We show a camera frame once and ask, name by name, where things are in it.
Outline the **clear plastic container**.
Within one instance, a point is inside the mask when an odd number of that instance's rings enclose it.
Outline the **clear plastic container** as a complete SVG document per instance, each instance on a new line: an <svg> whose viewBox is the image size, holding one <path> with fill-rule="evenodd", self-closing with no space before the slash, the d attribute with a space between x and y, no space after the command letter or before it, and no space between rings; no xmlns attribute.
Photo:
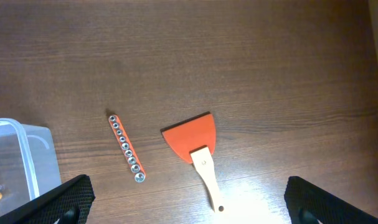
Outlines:
<svg viewBox="0 0 378 224"><path fill-rule="evenodd" d="M0 118L0 216L61 184L50 129Z"/></svg>

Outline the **orange socket rail with sockets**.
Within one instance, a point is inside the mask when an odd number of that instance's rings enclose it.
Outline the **orange socket rail with sockets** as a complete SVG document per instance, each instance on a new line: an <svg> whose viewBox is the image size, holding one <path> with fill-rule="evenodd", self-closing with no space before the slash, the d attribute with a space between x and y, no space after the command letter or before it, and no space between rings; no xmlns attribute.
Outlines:
<svg viewBox="0 0 378 224"><path fill-rule="evenodd" d="M125 128L116 114L109 115L108 122L113 130L113 133L118 141L119 147L125 156L125 159L134 173L134 179L137 183L143 183L146 180L146 172L141 164L138 155L127 135Z"/></svg>

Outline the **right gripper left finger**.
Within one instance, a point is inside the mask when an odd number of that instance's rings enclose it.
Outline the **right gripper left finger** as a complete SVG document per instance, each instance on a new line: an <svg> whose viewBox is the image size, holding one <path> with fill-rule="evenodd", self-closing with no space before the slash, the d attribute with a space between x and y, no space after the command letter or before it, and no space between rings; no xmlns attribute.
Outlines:
<svg viewBox="0 0 378 224"><path fill-rule="evenodd" d="M81 174L0 216L0 224L86 224L94 200L95 194L90 177Z"/></svg>

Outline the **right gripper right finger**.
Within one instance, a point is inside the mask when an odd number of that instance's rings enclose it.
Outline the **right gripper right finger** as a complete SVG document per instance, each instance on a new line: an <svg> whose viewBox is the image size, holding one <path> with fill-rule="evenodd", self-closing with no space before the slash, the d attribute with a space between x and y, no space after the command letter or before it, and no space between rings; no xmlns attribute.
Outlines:
<svg viewBox="0 0 378 224"><path fill-rule="evenodd" d="M298 176L288 178L284 199L292 224L378 224L378 218Z"/></svg>

